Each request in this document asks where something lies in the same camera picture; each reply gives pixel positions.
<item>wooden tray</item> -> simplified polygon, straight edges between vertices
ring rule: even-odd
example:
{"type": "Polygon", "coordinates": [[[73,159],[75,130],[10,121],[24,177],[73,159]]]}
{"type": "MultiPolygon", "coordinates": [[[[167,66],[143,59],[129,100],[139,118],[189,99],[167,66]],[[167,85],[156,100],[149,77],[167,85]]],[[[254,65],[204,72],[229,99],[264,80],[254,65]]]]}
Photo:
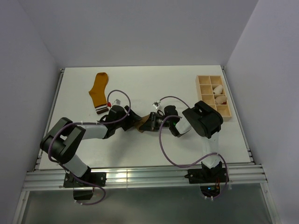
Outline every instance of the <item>wooden tray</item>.
{"type": "Polygon", "coordinates": [[[221,76],[197,76],[196,89],[198,100],[204,101],[206,104],[218,111],[222,115],[224,121],[231,119],[232,116],[228,106],[228,99],[225,105],[216,105],[215,103],[216,97],[221,95],[225,95],[227,97],[221,76]],[[218,85],[223,86],[223,91],[222,94],[215,95],[213,93],[213,89],[215,89],[218,85]]]}

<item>white wall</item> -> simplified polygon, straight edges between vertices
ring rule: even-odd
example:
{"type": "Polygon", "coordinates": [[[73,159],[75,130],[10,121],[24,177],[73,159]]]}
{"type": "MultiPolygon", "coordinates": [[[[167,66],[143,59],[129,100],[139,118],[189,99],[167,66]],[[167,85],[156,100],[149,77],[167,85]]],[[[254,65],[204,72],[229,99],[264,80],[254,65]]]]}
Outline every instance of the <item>white wall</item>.
{"type": "Polygon", "coordinates": [[[19,0],[64,67],[225,65],[257,0],[19,0]]]}
{"type": "Polygon", "coordinates": [[[283,223],[299,222],[299,1],[259,0],[227,64],[283,223]]]}
{"type": "Polygon", "coordinates": [[[0,30],[0,223],[11,223],[59,70],[18,1],[0,1],[0,30]]]}

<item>white tabletop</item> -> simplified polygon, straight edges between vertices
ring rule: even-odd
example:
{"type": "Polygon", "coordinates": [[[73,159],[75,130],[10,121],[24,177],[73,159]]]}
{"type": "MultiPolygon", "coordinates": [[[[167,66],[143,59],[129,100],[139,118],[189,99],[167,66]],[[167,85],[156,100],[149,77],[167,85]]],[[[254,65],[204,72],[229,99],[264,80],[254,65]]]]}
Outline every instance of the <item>white tabletop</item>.
{"type": "MultiPolygon", "coordinates": [[[[152,103],[164,96],[177,96],[190,107],[198,101],[195,78],[197,75],[217,75],[223,73],[220,66],[142,66],[142,67],[97,67],[66,68],[56,100],[50,129],[61,117],[74,122],[95,122],[103,114],[97,115],[88,92],[93,86],[97,73],[106,72],[109,82],[106,96],[111,90],[125,91],[132,102],[132,110],[140,116],[153,111],[152,103]]],[[[121,100],[128,104],[121,93],[113,93],[110,101],[121,100]]],[[[244,138],[235,114],[231,98],[228,104],[232,119],[221,126],[220,154],[227,163],[250,162],[244,138]]],[[[165,99],[161,106],[175,105],[179,114],[185,106],[175,99],[165,99]]],[[[189,164],[204,156],[202,142],[194,130],[180,138],[172,136],[168,128],[162,132],[162,142],[168,156],[177,164],[189,164]]],[[[140,133],[131,128],[124,132],[118,129],[109,139],[83,140],[77,155],[92,168],[164,166],[170,163],[164,158],[158,140],[158,133],[140,133]]],[[[48,160],[43,153],[40,169],[57,169],[57,165],[48,160]]]]}

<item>orange sock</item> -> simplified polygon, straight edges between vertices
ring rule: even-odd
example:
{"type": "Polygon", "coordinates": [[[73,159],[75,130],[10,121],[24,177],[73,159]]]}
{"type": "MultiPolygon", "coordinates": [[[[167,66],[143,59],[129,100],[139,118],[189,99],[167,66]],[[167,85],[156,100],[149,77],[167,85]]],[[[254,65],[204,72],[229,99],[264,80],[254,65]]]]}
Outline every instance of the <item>orange sock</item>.
{"type": "Polygon", "coordinates": [[[93,99],[93,105],[97,114],[101,114],[108,111],[107,100],[105,96],[105,87],[107,83],[107,73],[98,73],[95,77],[93,87],[89,91],[89,95],[93,99]]]}

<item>cable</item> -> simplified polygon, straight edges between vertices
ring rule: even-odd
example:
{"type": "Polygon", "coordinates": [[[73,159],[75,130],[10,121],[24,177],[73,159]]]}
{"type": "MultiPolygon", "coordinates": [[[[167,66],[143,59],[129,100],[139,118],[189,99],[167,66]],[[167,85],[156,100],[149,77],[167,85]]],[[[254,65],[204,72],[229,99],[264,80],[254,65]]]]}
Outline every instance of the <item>cable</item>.
{"type": "Polygon", "coordinates": [[[174,166],[176,166],[176,167],[179,167],[179,168],[189,168],[189,167],[194,166],[194,165],[197,164],[198,162],[202,161],[203,159],[205,159],[205,158],[207,158],[207,157],[209,157],[209,156],[211,156],[211,155],[218,155],[218,156],[223,160],[223,163],[224,163],[224,166],[225,166],[225,171],[226,171],[226,180],[225,180],[225,185],[224,185],[223,189],[220,191],[219,195],[214,197],[214,198],[218,198],[218,197],[222,194],[223,190],[226,188],[226,186],[227,186],[227,184],[228,184],[228,166],[227,166],[227,164],[226,164],[224,158],[223,158],[222,155],[220,155],[219,153],[209,153],[209,154],[207,154],[207,155],[201,157],[199,160],[196,160],[195,162],[193,162],[193,163],[191,163],[191,164],[189,164],[189,165],[178,165],[178,164],[176,164],[175,162],[173,162],[173,161],[167,156],[166,152],[164,151],[164,148],[163,148],[163,145],[162,145],[162,139],[161,139],[161,135],[162,135],[162,127],[163,127],[164,123],[166,122],[166,120],[167,120],[168,118],[182,118],[182,117],[180,117],[180,116],[176,116],[176,115],[170,115],[170,116],[167,116],[166,118],[164,118],[164,120],[162,121],[162,123],[161,123],[161,125],[160,125],[160,128],[159,128],[159,144],[160,144],[160,148],[161,148],[162,153],[163,153],[163,155],[165,156],[165,158],[166,158],[172,165],[174,165],[174,166]]]}
{"type": "Polygon", "coordinates": [[[178,99],[178,100],[181,101],[183,104],[185,104],[188,108],[190,108],[189,105],[188,105],[185,101],[183,101],[182,99],[180,99],[180,98],[178,98],[178,97],[175,97],[175,96],[162,97],[162,98],[160,99],[160,101],[162,101],[162,100],[164,100],[164,99],[166,99],[166,98],[175,98],[175,99],[178,99]]]}
{"type": "MultiPolygon", "coordinates": [[[[109,102],[109,96],[110,96],[111,93],[113,93],[113,92],[121,92],[122,94],[124,94],[124,95],[127,97],[128,101],[129,101],[129,109],[128,109],[126,115],[123,116],[122,118],[118,119],[118,120],[110,121],[110,122],[73,122],[73,123],[70,123],[70,124],[65,125],[63,128],[61,128],[61,129],[55,134],[55,136],[53,137],[53,139],[52,139],[52,141],[51,141],[51,143],[50,143],[50,145],[49,145],[49,149],[48,149],[48,159],[49,159],[50,161],[58,163],[64,170],[67,170],[68,172],[70,172],[70,171],[69,171],[63,164],[60,164],[57,160],[54,160],[54,159],[52,159],[52,157],[51,157],[51,154],[52,154],[52,148],[53,148],[53,144],[54,144],[55,140],[61,135],[61,133],[62,133],[66,128],[71,127],[71,126],[74,126],[74,125],[104,125],[104,124],[108,125],[108,124],[114,124],[114,123],[117,123],[117,122],[120,122],[120,121],[124,120],[124,119],[128,116],[128,114],[129,114],[130,111],[131,111],[131,100],[130,100],[130,97],[129,97],[125,92],[123,92],[123,91],[121,91],[121,90],[112,90],[112,91],[108,94],[108,96],[107,96],[107,102],[109,102]]],[[[75,176],[72,172],[70,172],[70,174],[74,177],[74,179],[75,179],[76,181],[78,181],[78,182],[80,182],[80,183],[83,183],[83,184],[86,184],[86,185],[89,185],[89,186],[91,186],[91,187],[100,188],[100,189],[103,191],[103,193],[104,193],[103,197],[102,197],[100,200],[96,201],[96,202],[93,202],[93,203],[81,203],[81,202],[77,202],[77,203],[82,204],[82,205],[93,205],[93,204],[97,204],[97,203],[99,203],[99,202],[101,202],[101,201],[104,200],[104,198],[105,198],[105,196],[106,196],[106,191],[105,191],[102,187],[100,187],[100,186],[98,186],[98,185],[96,185],[96,184],[93,184],[93,183],[89,183],[89,182],[80,180],[80,178],[78,178],[77,176],[75,176]]]]}

